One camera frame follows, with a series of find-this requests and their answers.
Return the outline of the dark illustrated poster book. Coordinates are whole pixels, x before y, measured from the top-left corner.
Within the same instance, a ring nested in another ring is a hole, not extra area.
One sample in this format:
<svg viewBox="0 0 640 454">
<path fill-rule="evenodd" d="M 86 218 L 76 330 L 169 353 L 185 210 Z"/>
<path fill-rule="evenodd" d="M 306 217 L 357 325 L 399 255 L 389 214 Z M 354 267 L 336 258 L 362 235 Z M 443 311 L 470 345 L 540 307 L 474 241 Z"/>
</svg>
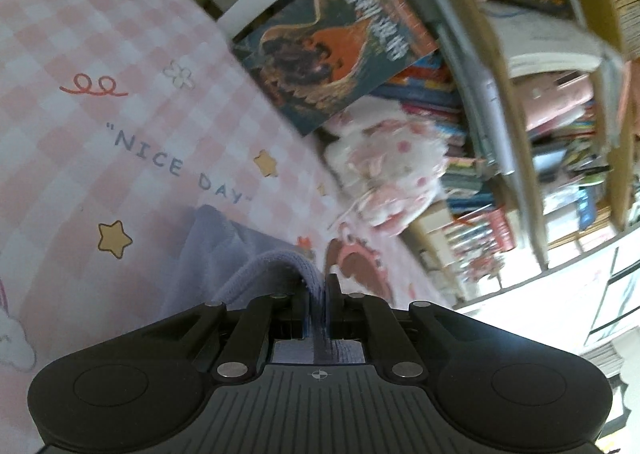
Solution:
<svg viewBox="0 0 640 454">
<path fill-rule="evenodd" d="M 406 0 L 293 0 L 233 52 L 306 136 L 436 48 Z"/>
</svg>

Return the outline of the white pink plush bunny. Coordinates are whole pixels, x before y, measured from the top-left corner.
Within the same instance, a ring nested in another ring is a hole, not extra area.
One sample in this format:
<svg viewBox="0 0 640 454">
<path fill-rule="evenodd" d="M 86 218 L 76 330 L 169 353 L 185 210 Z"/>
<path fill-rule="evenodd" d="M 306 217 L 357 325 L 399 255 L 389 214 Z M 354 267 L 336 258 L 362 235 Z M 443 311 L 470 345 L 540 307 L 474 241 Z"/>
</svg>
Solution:
<svg viewBox="0 0 640 454">
<path fill-rule="evenodd" d="M 348 209 L 376 232 L 397 236 L 431 205 L 448 151 L 434 122 L 398 101 L 363 96 L 322 128 L 335 138 L 323 157 Z"/>
</svg>

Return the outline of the pink checked cartoon tablecloth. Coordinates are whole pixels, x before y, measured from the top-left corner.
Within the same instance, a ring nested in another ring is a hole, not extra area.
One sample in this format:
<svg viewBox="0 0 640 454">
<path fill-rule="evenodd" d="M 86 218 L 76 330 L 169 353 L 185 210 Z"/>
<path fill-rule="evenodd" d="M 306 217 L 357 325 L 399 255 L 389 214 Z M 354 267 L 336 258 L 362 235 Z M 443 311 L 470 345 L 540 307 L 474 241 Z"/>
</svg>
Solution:
<svg viewBox="0 0 640 454">
<path fill-rule="evenodd" d="M 40 448 L 49 362 L 195 306 L 195 211 L 284 240 L 348 292 L 439 300 L 344 207 L 316 142 L 268 103 L 193 0 L 1 0 L 1 448 Z"/>
</svg>

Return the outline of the purple and mauve sweater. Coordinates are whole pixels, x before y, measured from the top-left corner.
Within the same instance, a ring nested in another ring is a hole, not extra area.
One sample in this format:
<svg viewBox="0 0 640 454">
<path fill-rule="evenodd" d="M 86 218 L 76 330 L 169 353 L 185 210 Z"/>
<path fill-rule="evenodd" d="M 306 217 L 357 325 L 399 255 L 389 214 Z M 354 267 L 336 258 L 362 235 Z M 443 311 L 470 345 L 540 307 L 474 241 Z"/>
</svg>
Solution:
<svg viewBox="0 0 640 454">
<path fill-rule="evenodd" d="M 206 302 L 241 310 L 255 298 L 302 292 L 309 313 L 301 340 L 279 339 L 271 359 L 284 364 L 360 364 L 361 344 L 331 339 L 326 326 L 326 280 L 297 249 L 267 234 L 227 219 L 216 208 L 195 211 L 179 259 L 168 278 L 160 316 Z"/>
</svg>

